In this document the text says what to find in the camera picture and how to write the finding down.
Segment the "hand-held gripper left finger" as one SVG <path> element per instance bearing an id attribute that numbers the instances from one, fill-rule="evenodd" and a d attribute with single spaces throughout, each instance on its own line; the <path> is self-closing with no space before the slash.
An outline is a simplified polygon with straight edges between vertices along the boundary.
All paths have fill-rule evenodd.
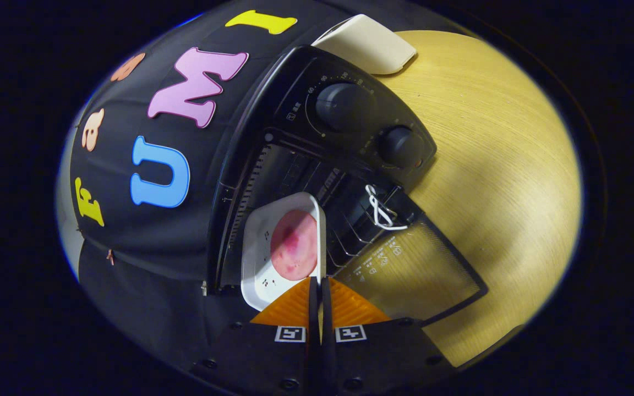
<path id="1" fill-rule="evenodd" d="M 229 324 L 193 375 L 229 395 L 315 395 L 319 368 L 319 283 L 309 277 L 251 321 Z"/>

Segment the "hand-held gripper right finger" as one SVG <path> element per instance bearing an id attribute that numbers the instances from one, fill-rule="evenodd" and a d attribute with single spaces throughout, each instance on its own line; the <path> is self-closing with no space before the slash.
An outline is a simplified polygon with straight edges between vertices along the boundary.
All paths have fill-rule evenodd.
<path id="1" fill-rule="evenodd" d="M 420 321 L 391 318 L 334 278 L 322 281 L 327 395 L 423 395 L 455 373 Z"/>

